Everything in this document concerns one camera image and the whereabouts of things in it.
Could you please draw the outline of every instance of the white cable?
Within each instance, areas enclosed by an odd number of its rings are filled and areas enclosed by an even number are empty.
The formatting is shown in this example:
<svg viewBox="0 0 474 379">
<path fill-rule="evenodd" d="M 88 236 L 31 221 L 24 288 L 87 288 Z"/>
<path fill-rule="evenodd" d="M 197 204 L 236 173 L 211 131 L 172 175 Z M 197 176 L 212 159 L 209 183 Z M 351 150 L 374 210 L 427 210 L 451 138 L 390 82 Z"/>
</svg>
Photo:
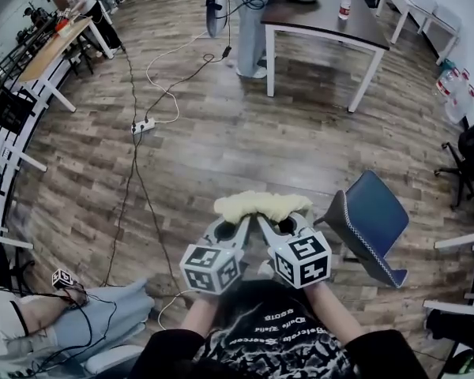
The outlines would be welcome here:
<svg viewBox="0 0 474 379">
<path fill-rule="evenodd" d="M 193 42 L 195 42 L 198 38 L 200 38 L 201 36 L 205 35 L 207 33 L 207 31 L 203 31 L 202 34 L 200 34 L 199 36 L 196 36 L 195 38 L 193 38 L 189 43 L 185 43 L 184 45 L 182 45 L 181 47 L 177 47 L 175 49 L 173 49 L 172 51 L 169 51 L 169 52 L 166 52 L 164 54 L 161 54 L 160 56 L 156 56 L 148 65 L 148 68 L 145 70 L 145 75 L 146 77 L 148 78 L 149 80 L 149 83 L 151 83 L 152 85 L 154 85 L 155 87 L 157 88 L 161 88 L 163 90 L 164 93 L 168 94 L 170 97 L 172 97 L 174 99 L 174 104 L 175 104 L 175 108 L 177 110 L 177 115 L 175 116 L 174 119 L 171 119 L 170 121 L 157 121 L 155 120 L 155 123 L 170 123 L 170 122 L 174 122 L 174 121 L 177 121 L 179 119 L 179 105 L 177 104 L 177 100 L 175 99 L 175 96 L 174 94 L 172 94 L 171 92 L 168 92 L 165 88 L 163 88 L 162 86 L 160 86 L 159 84 L 156 84 L 154 83 L 151 78 L 149 77 L 149 68 L 152 66 L 152 64 L 154 62 L 156 62 L 158 59 L 162 58 L 163 56 L 166 56 L 168 54 L 172 54 L 174 52 L 177 52 L 181 49 L 183 49 L 184 47 L 187 47 L 188 45 L 191 45 Z"/>
<path fill-rule="evenodd" d="M 172 303 L 175 302 L 175 300 L 176 300 L 179 296 L 181 296 L 182 294 L 185 294 L 186 292 L 196 292 L 196 291 L 193 290 L 193 289 L 187 289 L 186 291 L 179 292 L 179 293 L 170 301 L 170 303 L 169 303 L 168 305 L 166 305 L 166 306 L 161 310 L 160 314 L 158 315 L 158 324 L 160 325 L 160 327 L 162 328 L 162 330 L 167 330 L 167 329 L 166 329 L 166 328 L 161 324 L 161 322 L 160 322 L 161 315 L 163 314 L 163 312 L 164 312 L 165 310 L 167 310 L 168 307 L 171 306 Z"/>
</svg>

